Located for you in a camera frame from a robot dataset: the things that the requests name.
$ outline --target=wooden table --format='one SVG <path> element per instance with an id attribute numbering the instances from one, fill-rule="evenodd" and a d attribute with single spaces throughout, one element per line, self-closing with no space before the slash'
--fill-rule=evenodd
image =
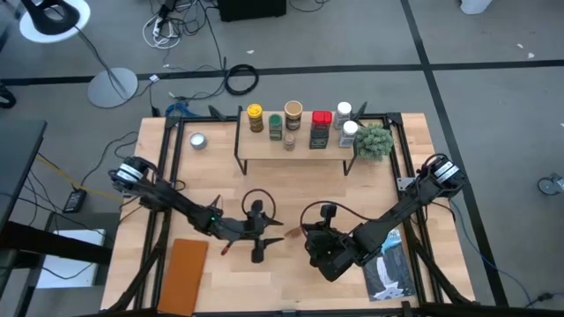
<path id="1" fill-rule="evenodd" d="M 427 121 L 423 114 L 401 116 L 413 165 L 419 168 L 434 153 Z M 143 119 L 136 155 L 158 163 L 164 125 L 165 119 Z M 253 162 L 247 176 L 244 176 L 234 160 L 235 130 L 236 122 L 186 124 L 178 179 L 187 184 L 182 193 L 195 203 L 210 203 L 217 194 L 221 194 L 219 205 L 223 208 L 225 217 L 239 219 L 243 219 L 243 195 L 252 188 L 268 190 L 277 203 L 277 220 L 285 225 L 268 227 L 265 238 L 281 237 L 296 227 L 301 211 L 313 201 L 338 201 L 369 217 L 379 217 L 397 202 L 389 158 L 382 162 L 359 159 L 346 177 L 340 161 L 261 160 Z M 208 145 L 204 150 L 196 151 L 189 146 L 189 136 L 195 132 L 207 136 Z M 397 139 L 397 131 L 393 129 L 392 132 Z M 165 176 L 170 174 L 174 140 L 175 129 L 169 142 Z M 401 173 L 406 175 L 399 148 L 400 144 L 396 142 Z M 271 210 L 270 201 L 260 193 L 250 195 L 248 202 L 254 199 L 263 199 L 265 210 Z M 122 217 L 136 207 L 134 203 L 128 205 L 123 209 Z M 102 308 L 111 306 L 119 298 L 137 272 L 148 218 L 148 212 L 145 211 L 147 210 L 136 212 L 120 225 Z M 252 241 L 239 241 L 226 256 L 221 256 L 219 253 L 225 246 L 225 241 L 195 232 L 186 218 L 178 212 L 173 212 L 172 215 L 167 256 L 170 255 L 174 239 L 210 241 L 197 299 L 197 313 L 400 307 L 401 300 L 396 299 L 370 302 L 362 269 L 359 267 L 352 266 L 333 283 L 326 281 L 317 269 L 309 266 L 302 236 L 269 246 L 265 251 L 264 262 L 254 264 L 250 261 Z M 319 220 L 318 210 L 311 210 L 304 222 Z M 341 231 L 350 230 L 360 222 L 360 219 L 344 211 L 338 211 L 338 216 L 333 219 L 333 225 Z M 447 210 L 430 205 L 427 228 L 437 264 L 465 297 L 473 299 L 470 278 L 452 216 Z M 433 300 L 427 270 L 420 260 L 419 263 L 427 300 Z M 147 279 L 145 307 L 150 305 L 153 275 L 154 271 Z M 417 305 L 414 296 L 402 300 L 409 300 L 412 306 Z"/>

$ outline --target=green plant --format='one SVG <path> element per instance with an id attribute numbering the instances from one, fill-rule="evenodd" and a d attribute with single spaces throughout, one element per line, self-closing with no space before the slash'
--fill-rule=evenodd
<path id="1" fill-rule="evenodd" d="M 391 132 L 373 123 L 360 127 L 355 142 L 359 156 L 374 161 L 381 161 L 384 156 L 389 155 L 394 145 Z"/>

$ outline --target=gray carpet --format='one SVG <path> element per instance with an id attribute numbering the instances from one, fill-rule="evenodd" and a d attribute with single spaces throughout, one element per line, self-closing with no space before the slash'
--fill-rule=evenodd
<path id="1" fill-rule="evenodd" d="M 295 0 L 304 7 L 313 1 Z M 151 17 L 145 0 L 88 1 L 93 15 L 85 33 L 110 65 L 128 67 L 137 74 L 164 72 L 166 51 L 146 46 L 141 28 Z M 497 0 L 477 16 L 466 16 L 458 1 L 411 0 L 413 15 L 431 63 L 477 63 L 564 59 L 558 39 L 564 27 L 564 5 L 557 0 Z M 79 38 L 40 45 L 21 37 L 18 24 L 4 16 L 0 6 L 0 34 L 10 25 L 9 40 L 0 52 L 0 78 L 93 76 L 101 66 Z M 301 13 L 288 8 L 280 18 L 222 23 L 210 11 L 211 22 L 228 65 L 250 63 L 257 68 L 309 67 L 362 64 L 419 63 L 401 3 L 396 0 L 331 0 L 320 11 Z M 218 66 L 209 30 L 182 39 L 170 51 L 167 63 L 193 70 L 202 64 Z M 560 89 L 562 68 L 520 70 L 436 71 L 456 142 L 463 156 L 478 202 L 480 215 L 501 269 L 517 278 L 535 297 L 542 291 L 564 291 L 564 274 L 558 241 L 564 217 L 564 196 L 547 197 L 537 188 L 538 178 L 550 172 L 564 173 L 561 148 L 564 123 Z M 169 92 L 190 96 L 213 92 L 220 78 L 161 80 L 152 87 L 152 103 L 164 109 L 173 103 Z M 250 77 L 237 77 L 243 87 Z M 142 81 L 139 91 L 148 84 Z M 80 180 L 96 165 L 104 146 L 125 133 L 137 130 L 150 116 L 149 93 L 122 107 L 99 109 L 86 98 L 87 84 L 12 86 L 18 105 L 0 111 L 1 117 L 42 119 L 48 122 L 41 152 Z M 190 109 L 206 114 L 214 105 L 225 114 L 236 107 L 260 103 L 280 109 L 288 100 L 301 100 L 306 109 L 333 108 L 341 100 L 354 107 L 368 101 L 370 112 L 422 112 L 427 116 L 435 149 L 449 153 L 439 116 L 421 71 L 362 71 L 325 74 L 262 76 L 249 95 L 226 93 L 193 102 Z M 132 153 L 124 149 L 123 154 Z M 111 151 L 86 185 L 112 192 L 106 171 L 120 160 Z M 61 206 L 71 190 L 52 170 L 35 164 L 33 170 L 46 185 L 55 204 Z M 31 197 L 25 190 L 24 197 Z M 472 241 L 464 200 L 456 199 Z M 83 212 L 117 212 L 118 202 L 89 195 Z M 19 203 L 13 220 L 28 222 L 33 208 Z M 40 211 L 37 227 L 47 213 Z M 484 265 L 464 237 L 457 222 L 472 286 L 480 302 L 492 304 Z M 12 275 L 0 309 L 13 312 L 26 272 Z M 525 306 L 519 286 L 501 275 L 508 301 Z M 68 316 L 94 313 L 101 287 L 82 291 L 40 291 L 33 298 L 29 316 L 46 316 L 48 309 Z M 564 309 L 564 298 L 537 304 Z"/>

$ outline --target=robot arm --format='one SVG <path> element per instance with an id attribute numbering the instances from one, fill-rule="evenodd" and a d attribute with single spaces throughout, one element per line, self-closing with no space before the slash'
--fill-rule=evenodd
<path id="1" fill-rule="evenodd" d="M 330 227 L 330 219 L 335 217 L 337 206 L 322 207 L 324 220 L 315 224 L 303 224 L 306 250 L 310 264 L 319 268 L 329 281 L 335 281 L 351 265 L 366 265 L 377 256 L 388 232 L 400 225 L 413 212 L 430 204 L 437 197 L 450 198 L 466 184 L 466 175 L 445 155 L 422 166 L 418 177 L 405 190 L 404 197 L 390 210 L 377 219 L 369 219 L 357 225 L 351 232 L 339 232 Z"/>
<path id="2" fill-rule="evenodd" d="M 168 181 L 163 180 L 157 171 L 157 167 L 144 158 L 128 157 L 117 170 L 109 171 L 109 175 L 115 189 L 122 193 L 141 197 L 141 205 L 146 208 L 150 210 L 166 210 L 169 208 L 178 210 L 186 216 L 188 222 L 194 226 L 196 231 L 220 240 L 229 241 L 222 254 L 225 254 L 237 240 L 254 240 L 256 247 L 253 249 L 251 260 L 259 263 L 263 260 L 264 249 L 271 243 L 281 240 L 260 239 L 266 226 L 282 225 L 282 223 L 265 215 L 263 201 L 256 200 L 252 203 L 251 210 L 245 212 L 246 220 L 223 217 L 223 210 L 216 207 L 219 196 L 209 206 L 198 205 L 174 190 L 173 186 Z M 152 172 L 154 181 L 148 179 L 149 172 Z M 253 189 L 249 193 L 254 191 L 264 192 L 272 199 L 270 194 L 262 189 Z"/>

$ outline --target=black desk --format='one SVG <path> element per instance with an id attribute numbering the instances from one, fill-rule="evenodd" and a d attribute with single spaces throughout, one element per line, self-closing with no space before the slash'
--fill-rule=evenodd
<path id="1" fill-rule="evenodd" d="M 0 120 L 0 297 L 13 269 L 34 269 L 22 301 L 26 304 L 33 295 L 45 254 L 99 264 L 109 264 L 112 254 L 109 247 L 9 221 L 46 126 L 44 121 Z"/>
<path id="2" fill-rule="evenodd" d="M 47 123 L 0 120 L 0 231 L 24 186 Z"/>

